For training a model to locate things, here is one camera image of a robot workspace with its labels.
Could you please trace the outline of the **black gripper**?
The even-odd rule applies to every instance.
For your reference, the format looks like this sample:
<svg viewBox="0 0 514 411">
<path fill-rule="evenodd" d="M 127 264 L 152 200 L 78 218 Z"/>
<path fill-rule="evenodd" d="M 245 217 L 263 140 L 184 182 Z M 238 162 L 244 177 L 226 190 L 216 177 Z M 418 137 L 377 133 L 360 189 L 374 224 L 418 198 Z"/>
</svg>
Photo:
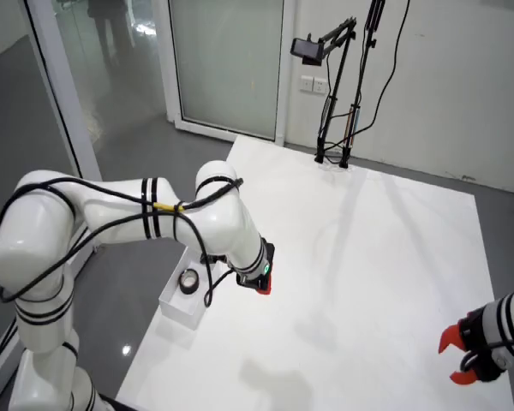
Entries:
<svg viewBox="0 0 514 411">
<path fill-rule="evenodd" d="M 239 286 L 253 289 L 260 295 L 270 294 L 274 254 L 275 246 L 267 240 L 262 240 L 255 261 L 248 267 L 235 268 L 236 283 Z"/>
<path fill-rule="evenodd" d="M 450 375 L 455 384 L 473 384 L 476 381 L 495 381 L 506 370 L 501 365 L 503 354 L 494 353 L 507 335 L 503 329 L 501 310 L 474 310 L 454 325 L 448 326 L 441 334 L 438 353 L 442 354 L 449 346 L 454 346 L 467 355 L 459 370 Z"/>
</svg>

